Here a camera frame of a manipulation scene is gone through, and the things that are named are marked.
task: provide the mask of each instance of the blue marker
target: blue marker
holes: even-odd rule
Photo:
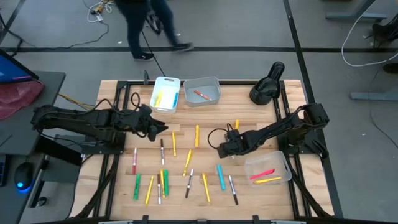
[[[221,169],[221,165],[220,164],[217,164],[217,170],[218,170],[218,177],[220,178],[221,189],[225,190],[223,170]]]
[[[177,100],[178,100],[178,92],[175,93],[173,108],[175,108],[175,106],[177,105]]]

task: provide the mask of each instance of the black pants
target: black pants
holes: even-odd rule
[[[115,0],[120,12],[124,15],[127,22],[127,41],[134,58],[141,58],[142,49],[139,45],[139,36],[144,27],[145,18],[149,12],[149,3],[126,3],[126,1]],[[156,13],[156,16],[163,24],[164,32],[171,45],[178,44],[173,25],[173,12],[165,0],[151,0],[150,6]]]

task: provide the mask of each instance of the floor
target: floor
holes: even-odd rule
[[[327,12],[352,11],[358,2],[289,0],[314,97],[324,105],[331,119],[325,137],[343,215],[398,222],[398,195],[394,194],[398,188],[398,148],[372,125],[369,102],[349,98],[352,91],[369,90],[379,67],[354,68],[345,64],[339,48],[353,21],[325,19]],[[164,48],[168,46],[164,36],[158,37],[144,28],[150,46],[158,50],[156,56],[166,75],[188,79],[258,79],[268,73],[274,62],[281,61],[286,66],[282,78],[302,79],[283,1],[169,0],[169,4],[180,38],[193,42],[197,49],[173,54]],[[3,0],[0,7],[11,30],[36,47],[86,42],[106,30],[102,24],[86,21],[87,9],[81,0]],[[389,20],[397,10],[395,0],[384,0],[376,1],[369,12],[385,13]],[[116,8],[110,14],[104,13],[104,21],[109,24],[109,33],[98,42],[63,52],[42,52],[43,49],[24,44],[25,53],[18,53],[16,59],[31,70],[65,72],[61,92],[85,103],[95,102],[102,79],[141,79],[144,69],[151,78],[161,75],[155,62],[132,60],[127,48],[126,23]],[[390,48],[390,53],[366,53],[371,40],[364,40],[363,36],[371,24],[360,22],[352,32],[347,51],[359,53],[346,53],[349,62],[385,60],[396,50],[398,43],[393,42],[384,46]],[[16,44],[15,38],[6,35],[0,47],[12,50]],[[397,76],[381,71],[372,91],[387,91],[397,84]],[[56,105],[74,108],[61,98]],[[394,117],[398,104],[372,102],[370,106],[375,122],[398,142],[398,120]],[[64,194],[70,194],[73,185],[47,187],[49,190],[44,194],[51,195],[54,203],[63,200],[65,208],[42,212],[47,219],[65,217],[72,201]],[[54,194],[54,188],[63,193]],[[34,215],[27,212],[24,218],[33,219]]]

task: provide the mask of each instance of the wooden tabletop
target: wooden tabletop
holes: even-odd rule
[[[103,80],[99,89],[98,101],[107,98],[114,101],[117,80]],[[305,104],[305,97],[300,80],[285,80],[287,98],[290,110]],[[133,86],[130,93],[135,91],[141,96],[141,103],[149,104],[153,86]],[[260,219],[292,219],[287,183],[268,185],[254,188],[249,185],[245,177],[244,161],[269,152],[278,151],[276,138],[266,141],[258,150],[234,159],[227,157],[220,159],[215,149],[207,142],[208,133],[215,128],[226,128],[227,123],[234,126],[239,120],[239,132],[251,129],[261,129],[276,122],[274,106],[269,103],[258,106],[249,99],[252,86],[222,85],[221,98],[217,105],[189,108],[185,104],[183,88],[180,90],[177,112],[175,114],[153,113],[152,117],[166,122],[168,130],[160,133],[155,142],[147,138],[140,138],[127,133],[126,147],[119,161],[118,176],[114,191],[111,218],[140,220],[143,215],[149,215],[151,220],[249,220],[253,215]],[[119,105],[123,103],[124,90]],[[200,125],[200,147],[194,148],[195,126]],[[173,156],[172,131],[176,134],[177,156]],[[224,141],[224,132],[216,131],[211,137],[212,144],[217,146]],[[160,139],[164,140],[165,165],[160,158]],[[139,200],[133,200],[136,176],[132,174],[134,148],[138,148],[137,173],[141,174]],[[189,197],[185,198],[185,190],[189,176],[182,176],[189,149],[193,149],[192,159],[188,170],[194,169],[194,177]],[[98,185],[103,156],[93,156],[80,171],[80,178],[76,188],[75,204],[71,216],[76,215],[86,205]],[[303,174],[307,188],[318,203],[328,213],[333,214],[328,187],[326,184],[321,161],[314,154],[300,155]],[[226,190],[221,190],[216,165],[223,168]],[[170,195],[162,199],[162,205],[157,200],[156,175],[160,169],[169,171]],[[201,173],[207,174],[211,202],[207,202]],[[151,176],[154,184],[150,195],[149,206],[145,206],[145,197],[149,188]],[[228,175],[233,178],[239,200],[235,205],[229,187]],[[300,214],[304,215],[301,194],[296,187]]]

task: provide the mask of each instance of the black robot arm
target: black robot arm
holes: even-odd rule
[[[118,132],[132,132],[155,141],[156,135],[168,127],[152,118],[151,113],[152,109],[147,105],[141,105],[138,111],[120,111],[116,108],[78,111],[45,105],[35,108],[31,123],[39,132],[43,129],[61,128],[108,143],[115,142]]]
[[[302,110],[304,110],[304,119],[299,118],[299,112]],[[324,128],[328,122],[329,117],[321,104],[301,106],[288,117],[258,131],[251,130],[240,134],[237,129],[228,130],[226,142],[217,147],[218,155],[220,158],[245,155],[255,151],[267,139],[283,133],[286,133],[289,144],[298,145],[304,141],[309,131]]]

